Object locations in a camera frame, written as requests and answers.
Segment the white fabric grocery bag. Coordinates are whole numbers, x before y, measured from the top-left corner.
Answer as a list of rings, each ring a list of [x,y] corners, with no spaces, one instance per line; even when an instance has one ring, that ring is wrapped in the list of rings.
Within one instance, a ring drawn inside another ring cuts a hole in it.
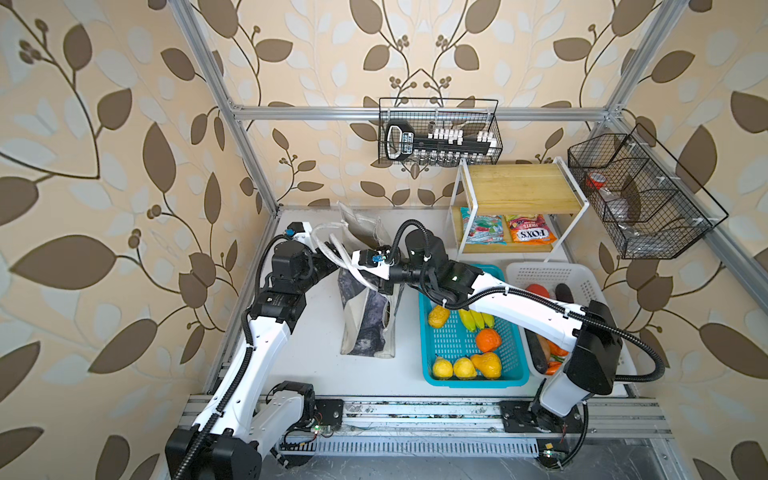
[[[378,217],[337,204],[341,219],[313,228],[310,238],[320,252],[339,268],[337,286],[341,298],[344,334],[343,355],[392,359],[395,357],[395,314],[402,291],[391,294],[372,289],[376,277],[352,268],[352,253],[391,243]]]

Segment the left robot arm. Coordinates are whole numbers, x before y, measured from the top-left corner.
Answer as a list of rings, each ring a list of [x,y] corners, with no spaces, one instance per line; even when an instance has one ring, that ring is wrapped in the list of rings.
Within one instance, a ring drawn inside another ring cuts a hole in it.
[[[307,292],[337,268],[320,251],[307,222],[293,222],[262,255],[272,263],[258,280],[240,319],[243,336],[224,379],[189,428],[176,428],[165,446],[174,479],[257,479],[263,459],[290,429],[315,418],[314,388],[279,384],[258,407],[270,370],[306,307]]]

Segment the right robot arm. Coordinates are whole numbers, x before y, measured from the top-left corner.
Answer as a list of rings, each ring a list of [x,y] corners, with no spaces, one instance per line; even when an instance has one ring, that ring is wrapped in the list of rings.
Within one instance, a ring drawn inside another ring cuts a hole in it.
[[[395,235],[404,241],[348,253],[342,265],[379,293],[407,284],[448,310],[490,314],[538,334],[566,351],[565,364],[543,381],[523,422],[540,431],[557,431],[579,405],[608,395],[615,382],[648,383],[660,379],[664,360],[637,336],[616,327],[608,307],[547,299],[514,287],[482,269],[449,258],[443,241],[416,220]]]

